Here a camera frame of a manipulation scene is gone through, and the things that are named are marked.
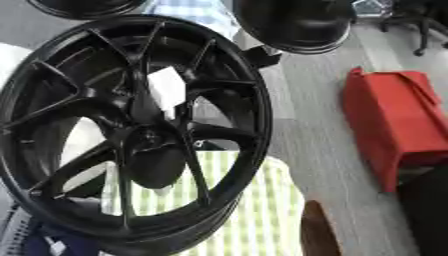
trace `rim lip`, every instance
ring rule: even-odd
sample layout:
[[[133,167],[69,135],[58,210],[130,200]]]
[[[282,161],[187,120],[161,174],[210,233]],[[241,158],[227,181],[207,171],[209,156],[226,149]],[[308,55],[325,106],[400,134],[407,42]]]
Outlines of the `rim lip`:
[[[285,41],[282,42],[281,40],[266,40],[266,38],[260,37],[260,33],[257,29],[253,28],[253,26],[250,26],[248,22],[245,21],[240,15],[235,15],[238,23],[241,24],[241,27],[249,33],[252,37],[259,40],[263,44],[266,44],[274,49],[290,52],[290,53],[298,53],[298,54],[304,54],[304,55],[312,55],[312,54],[322,54],[330,52],[334,49],[339,48],[345,40],[347,40],[348,36],[350,35],[351,30],[351,24],[350,21],[347,20],[346,28],[344,30],[344,33],[341,35],[341,37],[338,38],[338,40],[324,44],[319,46],[300,46],[300,43],[294,44],[293,41]]]
[[[73,13],[70,11],[63,11],[54,8],[50,8],[41,0],[27,0],[32,6],[38,9],[41,12],[46,14],[50,14],[56,17],[65,18],[65,19],[73,19],[73,20],[90,20],[90,19],[99,19],[106,18],[111,15],[119,15],[130,12],[135,8],[141,6],[146,0],[130,0],[128,3],[118,5],[114,8],[105,9],[104,11],[97,12],[84,12],[84,13]]]
[[[222,192],[221,196],[219,198],[215,198],[212,202],[213,208],[218,208],[218,205],[221,205],[222,207],[219,207],[219,209],[215,211],[210,211],[208,214],[197,214],[193,216],[192,219],[196,219],[197,221],[200,221],[204,218],[208,218],[212,216],[213,214],[216,214],[217,211],[224,208],[225,205],[227,205],[232,200],[236,200],[238,195],[244,190],[244,188],[250,183],[250,181],[255,176],[259,166],[261,165],[262,161],[264,160],[264,157],[267,154],[268,146],[270,143],[271,135],[272,135],[272,106],[269,98],[269,94],[267,91],[267,87],[265,85],[265,82],[263,78],[261,77],[261,74],[259,71],[255,68],[254,65],[252,65],[245,57],[244,53],[232,42],[230,42],[228,39],[224,38],[223,36],[219,35],[218,33],[200,26],[198,24],[171,18],[171,17],[165,17],[165,16],[157,16],[157,15],[124,15],[120,17],[115,18],[109,18],[99,21],[92,21],[88,22],[82,25],[79,25],[77,27],[71,28],[66,32],[63,32],[59,36],[55,37],[54,39],[48,41],[44,45],[42,45],[39,49],[35,50],[33,53],[31,53],[22,63],[16,68],[14,73],[10,76],[8,81],[5,83],[5,86],[0,93],[0,108],[4,111],[0,112],[0,123],[8,122],[11,119],[11,115],[13,113],[12,108],[8,108],[8,103],[11,101],[11,98],[17,97],[17,94],[21,92],[21,89],[17,89],[14,87],[16,86],[16,81],[20,80],[23,73],[26,73],[26,68],[32,63],[33,60],[37,59],[38,57],[49,57],[52,56],[55,52],[59,51],[60,49],[64,48],[67,44],[72,43],[74,40],[73,38],[76,38],[76,36],[83,31],[85,31],[88,28],[91,27],[99,27],[104,28],[104,23],[107,22],[119,22],[119,21],[128,21],[129,23],[132,23],[132,21],[135,19],[135,21],[148,21],[148,22],[157,22],[157,21],[168,21],[173,22],[176,24],[183,24],[187,27],[190,27],[190,29],[196,29],[199,33],[203,34],[204,36],[208,35],[209,37],[215,38],[219,45],[223,45],[226,49],[226,52],[232,56],[232,58],[237,61],[240,64],[240,67],[243,67],[244,69],[247,69],[247,73],[253,76],[254,81],[257,82],[257,95],[262,99],[262,101],[265,103],[264,106],[262,104],[259,104],[259,110],[260,110],[260,119],[262,119],[262,124],[260,125],[260,134],[263,134],[265,136],[261,136],[258,147],[254,150],[253,158],[250,163],[246,163],[244,166],[244,175],[240,177],[239,180],[237,180],[233,185],[234,188],[232,190],[227,190]],[[24,207],[28,212],[35,214],[38,218],[47,221],[49,223],[57,224],[58,226],[62,226],[63,228],[69,229],[71,231],[75,231],[78,233],[81,233],[83,235],[93,236],[93,237],[102,237],[106,239],[123,239],[123,237],[120,236],[120,234],[115,234],[113,232],[108,232],[106,230],[101,230],[101,232],[92,232],[91,230],[86,231],[83,228],[80,228],[77,225],[74,225],[73,218],[71,223],[67,223],[67,220],[70,220],[70,218],[67,218],[67,216],[61,217],[61,216],[55,216],[55,214],[49,214],[51,211],[48,209],[43,209],[39,204],[33,202],[33,199],[30,198],[28,193],[23,190],[23,188],[19,185],[19,183],[15,180],[14,170],[10,169],[10,164],[8,160],[8,155],[11,154],[10,151],[8,151],[8,147],[11,145],[8,145],[10,143],[9,141],[11,138],[5,135],[0,135],[0,145],[6,145],[0,147],[0,177],[3,180],[3,183],[6,185],[6,187],[9,190],[9,193],[12,194],[12,196],[20,203],[22,207]],[[138,234],[135,236],[127,235],[126,238],[131,240],[137,240],[144,236],[144,234]]]

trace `red bin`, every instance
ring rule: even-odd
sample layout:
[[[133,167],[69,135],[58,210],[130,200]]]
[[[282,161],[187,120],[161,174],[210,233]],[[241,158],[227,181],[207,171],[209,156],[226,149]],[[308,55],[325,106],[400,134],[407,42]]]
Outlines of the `red bin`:
[[[342,108],[384,191],[395,191],[398,167],[448,157],[448,119],[440,103],[421,72],[364,74],[355,68],[348,74]]]

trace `wheel spoke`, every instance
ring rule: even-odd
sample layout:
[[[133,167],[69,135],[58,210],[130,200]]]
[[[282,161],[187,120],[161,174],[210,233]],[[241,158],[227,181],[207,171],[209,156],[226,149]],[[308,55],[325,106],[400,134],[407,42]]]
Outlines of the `wheel spoke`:
[[[101,34],[101,32],[97,30],[89,29],[88,32],[96,39],[98,39],[98,41],[101,42],[103,46],[111,49],[118,58],[120,58],[125,62],[125,64],[127,65],[132,64],[131,60],[128,58],[128,55],[126,54],[126,51],[122,47],[112,42],[112,40],[106,38],[103,34]]]
[[[195,100],[201,95],[214,92],[221,93],[225,90],[231,90],[242,96],[248,96],[253,93],[255,86],[255,81],[201,79],[188,85],[187,99]]]
[[[216,41],[214,39],[207,41],[207,43],[202,47],[202,49],[195,56],[194,60],[190,63],[190,69],[196,71],[206,60],[207,55],[214,48]]]
[[[151,47],[154,45],[154,41],[157,35],[164,26],[165,26],[164,22],[158,22],[154,26],[154,29],[152,30],[151,34],[146,39],[146,43],[143,45],[139,56],[139,61],[141,61],[142,63],[146,63],[148,61]]]
[[[56,67],[54,67],[46,62],[36,61],[34,63],[34,65],[38,70],[45,71],[45,72],[49,73],[50,75],[61,79],[64,82],[64,84],[66,86],[68,86],[68,89],[72,93],[79,92],[79,90],[83,87],[83,86],[77,84],[72,78],[70,78],[69,76],[64,74],[61,70],[57,69]]]
[[[187,160],[188,167],[193,174],[196,187],[198,189],[198,200],[201,205],[209,205],[211,198],[210,192],[205,181],[204,173],[202,172],[201,164],[199,163],[198,156],[194,150],[193,140],[188,133],[182,136],[185,158]]]
[[[118,167],[118,186],[120,188],[120,203],[122,211],[122,228],[131,230],[131,219],[136,216],[132,206],[131,179],[126,173],[124,153],[118,150],[116,153],[116,164]]]
[[[257,135],[253,132],[211,124],[193,123],[190,133],[195,140],[230,140],[238,143],[240,147],[251,146],[257,140]]]
[[[49,195],[59,197],[63,194],[62,187],[64,184],[93,166],[112,160],[113,151],[110,144],[105,141],[84,154],[71,160],[64,166],[54,171],[50,176],[33,186],[29,191],[31,195]]]
[[[41,125],[49,123],[53,120],[66,117],[66,112],[78,102],[75,97],[69,97],[66,100],[49,105],[45,108],[32,112],[16,121],[12,121],[3,125],[2,129],[7,132],[18,130],[21,128],[29,128],[29,126]]]

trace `chair leg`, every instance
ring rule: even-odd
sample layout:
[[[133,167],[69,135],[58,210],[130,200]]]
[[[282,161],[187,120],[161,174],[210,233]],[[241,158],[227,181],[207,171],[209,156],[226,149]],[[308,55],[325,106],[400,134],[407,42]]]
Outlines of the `chair leg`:
[[[400,25],[400,24],[408,24],[408,23],[416,23],[419,22],[421,18],[416,16],[398,16],[398,17],[390,17],[383,20],[380,23],[380,29],[383,32],[389,31],[390,25]]]
[[[428,39],[429,39],[429,21],[423,20],[418,24],[418,28],[421,34],[421,43],[420,48],[414,51],[414,55],[421,57],[425,54],[425,50],[428,48]]]
[[[429,26],[435,31],[439,32],[440,34],[448,37],[448,28],[445,25],[441,24],[440,22],[435,20],[429,20]],[[442,46],[445,49],[448,49],[448,42],[443,43]]]

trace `green checkered cloth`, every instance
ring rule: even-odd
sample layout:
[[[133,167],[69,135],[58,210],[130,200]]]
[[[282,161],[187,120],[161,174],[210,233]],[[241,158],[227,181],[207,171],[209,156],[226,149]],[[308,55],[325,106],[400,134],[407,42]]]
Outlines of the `green checkered cloth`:
[[[227,174],[238,152],[198,152],[209,188]],[[118,175],[108,168],[102,211],[121,215]],[[155,215],[187,205],[197,198],[196,185],[186,170],[168,194],[132,184],[133,207],[139,216]],[[256,177],[244,190],[229,220],[209,239],[180,256],[301,256],[300,221],[304,199],[294,186],[288,166],[267,157]]]

